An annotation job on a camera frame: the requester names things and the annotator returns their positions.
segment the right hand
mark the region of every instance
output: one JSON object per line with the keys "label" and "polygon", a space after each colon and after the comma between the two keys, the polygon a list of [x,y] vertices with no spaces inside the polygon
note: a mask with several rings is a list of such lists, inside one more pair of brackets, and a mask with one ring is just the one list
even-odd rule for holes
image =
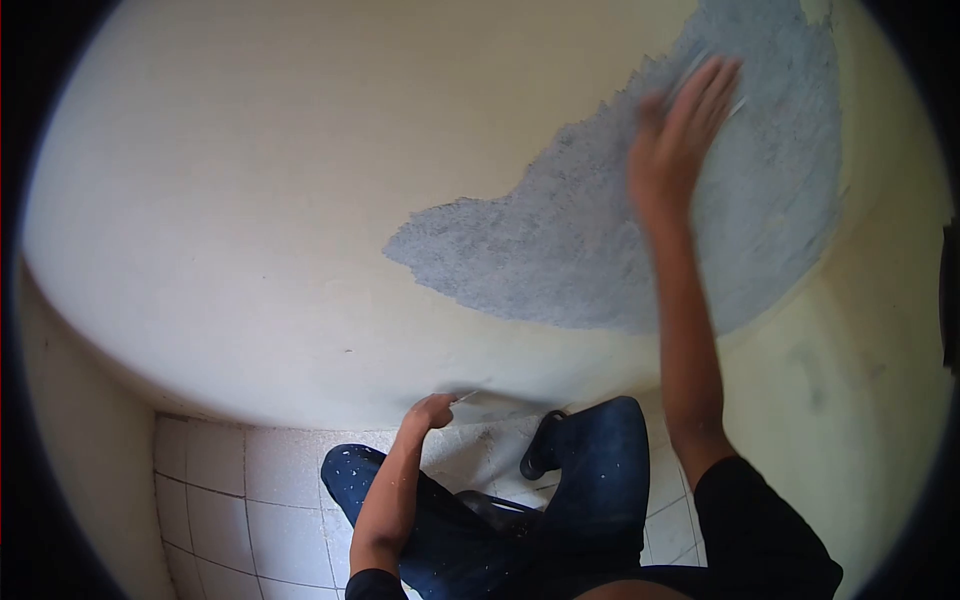
{"label": "right hand", "polygon": [[453,394],[431,394],[411,407],[403,420],[412,420],[424,429],[441,429],[453,420],[450,404],[457,397]]}
{"label": "right hand", "polygon": [[731,110],[740,60],[713,57],[687,80],[672,109],[663,94],[641,100],[639,129],[627,159],[627,189],[652,233],[686,230],[704,157]]}

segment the left hand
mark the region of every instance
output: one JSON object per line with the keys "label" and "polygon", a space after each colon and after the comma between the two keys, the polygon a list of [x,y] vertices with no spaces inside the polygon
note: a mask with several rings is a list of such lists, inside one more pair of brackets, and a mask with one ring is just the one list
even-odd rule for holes
{"label": "left hand", "polygon": [[456,401],[453,394],[431,394],[413,405],[403,420],[413,420],[425,429],[441,429],[453,420],[450,404]]}

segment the floor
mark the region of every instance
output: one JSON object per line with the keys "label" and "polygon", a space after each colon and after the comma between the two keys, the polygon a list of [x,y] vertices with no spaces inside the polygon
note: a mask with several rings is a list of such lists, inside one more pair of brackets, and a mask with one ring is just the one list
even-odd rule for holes
{"label": "floor", "polygon": [[[641,564],[706,566],[693,497],[658,406],[643,406],[651,489]],[[431,432],[422,468],[453,492],[481,490],[542,508],[558,472],[523,479],[516,465],[539,417]],[[156,504],[181,600],[337,600],[352,530],[321,484],[334,445],[388,450],[396,431],[240,428],[158,417]],[[420,598],[407,588],[412,599]]]}

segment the dark blue jeans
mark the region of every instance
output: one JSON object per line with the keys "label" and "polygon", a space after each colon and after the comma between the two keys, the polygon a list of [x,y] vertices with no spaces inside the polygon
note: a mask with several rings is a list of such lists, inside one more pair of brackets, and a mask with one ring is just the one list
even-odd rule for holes
{"label": "dark blue jeans", "polygon": [[[544,463],[562,476],[525,539],[500,536],[420,472],[414,528],[399,567],[424,600],[485,598],[551,572],[595,574],[638,565],[650,455],[636,400],[617,397],[556,422],[540,449]],[[361,444],[338,445],[324,458],[321,477],[351,525],[384,458]]]}

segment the shoe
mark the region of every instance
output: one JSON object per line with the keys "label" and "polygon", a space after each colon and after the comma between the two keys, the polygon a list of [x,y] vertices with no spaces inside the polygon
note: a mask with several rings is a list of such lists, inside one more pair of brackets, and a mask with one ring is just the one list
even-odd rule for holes
{"label": "shoe", "polygon": [[547,428],[558,420],[563,419],[566,419],[566,413],[564,411],[550,411],[540,421],[540,425],[537,426],[537,433],[534,434],[533,441],[527,446],[527,451],[524,452],[523,458],[520,459],[520,474],[530,481],[537,481],[548,470],[556,468],[550,468],[549,465],[542,465],[540,460],[535,460],[534,457],[539,455],[543,434],[546,433]]}

